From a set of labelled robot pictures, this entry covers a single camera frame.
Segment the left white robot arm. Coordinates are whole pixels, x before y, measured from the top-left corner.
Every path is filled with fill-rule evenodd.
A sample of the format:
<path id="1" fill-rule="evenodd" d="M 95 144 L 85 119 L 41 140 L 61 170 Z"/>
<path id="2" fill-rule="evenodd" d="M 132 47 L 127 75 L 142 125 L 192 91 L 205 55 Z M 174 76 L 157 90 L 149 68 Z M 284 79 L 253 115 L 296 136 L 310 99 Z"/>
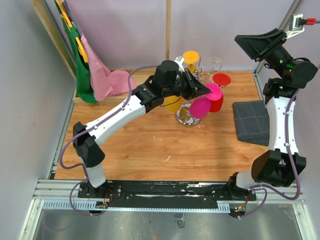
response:
<path id="1" fill-rule="evenodd" d="M 164 60 L 154 74 L 136 88 L 129 88 L 128 97 L 103 116 L 73 126 L 72 145 L 82 159 L 89 191 L 96 198 L 107 193 L 107 179 L 102 162 L 105 153 L 101 145 L 120 128 L 164 103 L 167 97 L 192 100 L 211 91 L 185 69 L 178 60 Z"/>

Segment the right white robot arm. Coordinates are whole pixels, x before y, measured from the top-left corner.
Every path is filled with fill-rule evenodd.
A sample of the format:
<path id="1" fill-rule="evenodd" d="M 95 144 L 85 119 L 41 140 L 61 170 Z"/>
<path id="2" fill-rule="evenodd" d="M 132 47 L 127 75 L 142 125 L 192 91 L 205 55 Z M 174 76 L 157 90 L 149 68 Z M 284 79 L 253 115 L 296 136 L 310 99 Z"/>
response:
<path id="1" fill-rule="evenodd" d="M 287 200 L 301 194 L 299 174 L 307 160 L 299 154 L 295 140 L 294 111 L 298 92 L 304 89 L 318 72 L 308 58 L 294 58 L 284 43 L 298 31 L 277 28 L 258 35 L 237 35 L 234 40 L 255 62 L 265 61 L 277 78 L 270 78 L 263 88 L 269 116 L 267 151 L 256 158 L 250 171 L 236 172 L 225 185 L 227 196 L 238 200 L 250 191 L 272 190 Z"/>

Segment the red plastic wine glass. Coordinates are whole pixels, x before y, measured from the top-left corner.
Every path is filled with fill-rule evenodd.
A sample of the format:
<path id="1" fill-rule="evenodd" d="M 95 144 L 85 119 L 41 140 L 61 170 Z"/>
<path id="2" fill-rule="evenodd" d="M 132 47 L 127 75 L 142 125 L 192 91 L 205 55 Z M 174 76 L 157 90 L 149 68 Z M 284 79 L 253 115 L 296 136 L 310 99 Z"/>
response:
<path id="1" fill-rule="evenodd" d="M 224 73 L 216 73 L 212 77 L 213 84 L 211 85 L 211 95 L 208 97 L 210 100 L 210 112 L 217 113 L 221 110 L 224 95 L 223 95 L 223 87 L 228 86 L 231 83 L 231 78 Z"/>

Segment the clear wine glass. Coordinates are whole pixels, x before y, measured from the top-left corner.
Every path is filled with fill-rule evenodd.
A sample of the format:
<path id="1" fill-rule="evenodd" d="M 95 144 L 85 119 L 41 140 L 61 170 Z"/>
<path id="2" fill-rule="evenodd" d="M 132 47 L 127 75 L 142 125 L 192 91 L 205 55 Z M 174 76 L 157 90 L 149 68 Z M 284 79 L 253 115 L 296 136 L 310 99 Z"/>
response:
<path id="1" fill-rule="evenodd" d="M 208 73 L 210 77 L 212 77 L 215 72 L 219 71 L 223 67 L 222 61 L 218 57 L 211 57 L 209 59 L 209 66 L 211 67 L 211 70 Z"/>

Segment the magenta plastic wine glass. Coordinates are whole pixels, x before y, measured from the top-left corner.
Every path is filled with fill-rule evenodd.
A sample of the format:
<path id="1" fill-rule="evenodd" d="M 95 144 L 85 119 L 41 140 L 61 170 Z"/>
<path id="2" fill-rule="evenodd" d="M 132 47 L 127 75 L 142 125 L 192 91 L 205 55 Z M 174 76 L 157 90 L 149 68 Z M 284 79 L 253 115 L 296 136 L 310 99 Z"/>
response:
<path id="1" fill-rule="evenodd" d="M 208 87 L 212 92 L 212 83 L 208 83 L 205 86 Z M 199 97 L 193 101 L 190 105 L 189 113 L 192 117 L 196 119 L 203 119 L 210 112 L 211 102 L 209 100 L 209 96 L 211 93 L 207 93 L 204 97 Z"/>

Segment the yellow wine glass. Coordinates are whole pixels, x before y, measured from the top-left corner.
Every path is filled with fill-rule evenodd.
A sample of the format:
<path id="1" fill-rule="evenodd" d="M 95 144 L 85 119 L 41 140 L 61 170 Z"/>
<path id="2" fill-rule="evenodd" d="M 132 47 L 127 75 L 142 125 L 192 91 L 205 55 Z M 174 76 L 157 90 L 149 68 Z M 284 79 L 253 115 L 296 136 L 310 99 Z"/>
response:
<path id="1" fill-rule="evenodd" d="M 184 63 L 187 65 L 187 69 L 193 73 L 196 70 L 196 63 L 200 59 L 200 55 L 198 52 L 194 50 L 186 51 L 182 57 L 184 58 Z"/>
<path id="2" fill-rule="evenodd" d="M 163 106 L 170 112 L 177 112 L 183 102 L 184 99 L 181 96 L 169 96 L 164 99 Z"/>

